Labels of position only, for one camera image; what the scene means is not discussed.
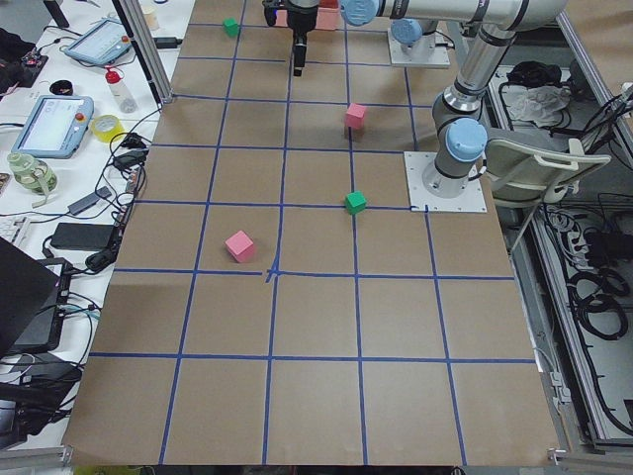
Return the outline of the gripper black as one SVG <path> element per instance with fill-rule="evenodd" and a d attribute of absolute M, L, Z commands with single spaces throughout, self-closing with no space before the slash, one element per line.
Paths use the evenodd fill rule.
<path fill-rule="evenodd" d="M 287 24 L 293 30 L 293 76 L 301 77 L 306 64 L 307 33 L 316 28 L 317 0 L 288 0 Z"/>

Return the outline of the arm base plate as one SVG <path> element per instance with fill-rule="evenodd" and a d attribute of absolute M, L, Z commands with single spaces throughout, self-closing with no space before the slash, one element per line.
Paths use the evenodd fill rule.
<path fill-rule="evenodd" d="M 405 171 L 409 207 L 413 212 L 485 213 L 486 200 L 480 179 L 470 181 L 476 173 L 473 165 L 462 178 L 448 178 L 435 167 L 435 152 L 405 151 Z"/>
<path fill-rule="evenodd" d="M 450 59 L 447 47 L 441 46 L 435 34 L 435 49 L 429 53 L 405 54 L 398 47 L 390 45 L 390 33 L 388 31 L 388 41 L 390 49 L 390 59 L 393 66 L 399 67 L 421 67 L 421 68 L 448 68 Z"/>

